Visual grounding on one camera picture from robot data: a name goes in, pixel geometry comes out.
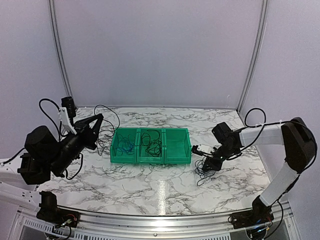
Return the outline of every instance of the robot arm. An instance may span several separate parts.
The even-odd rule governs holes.
[[[224,161],[232,160],[252,145],[284,145],[286,157],[282,169],[269,186],[252,203],[252,210],[231,215],[235,229],[273,220],[271,206],[297,182],[315,156],[316,144],[312,134],[299,117],[283,124],[231,130],[225,122],[215,126],[212,133],[221,144],[217,148],[205,145],[192,147],[192,152],[205,156],[204,172],[219,171]]]

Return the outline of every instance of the marble table top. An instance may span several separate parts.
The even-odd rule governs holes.
[[[76,120],[93,115],[93,108],[79,108]],[[234,110],[190,108],[113,108],[121,127],[188,128],[191,145],[217,146],[212,128],[226,122],[231,129],[243,127]],[[104,119],[115,126],[118,120],[106,108],[99,108]],[[102,129],[109,129],[103,122]],[[197,186],[195,161],[191,164],[132,165],[110,163],[109,149],[102,156],[85,149],[82,170],[73,180],[51,176],[38,191],[52,191],[58,204],[83,210],[127,215],[177,216],[220,213],[251,207],[252,201],[270,183],[254,147],[243,155],[225,161],[222,170]],[[69,176],[80,166],[74,160]]]

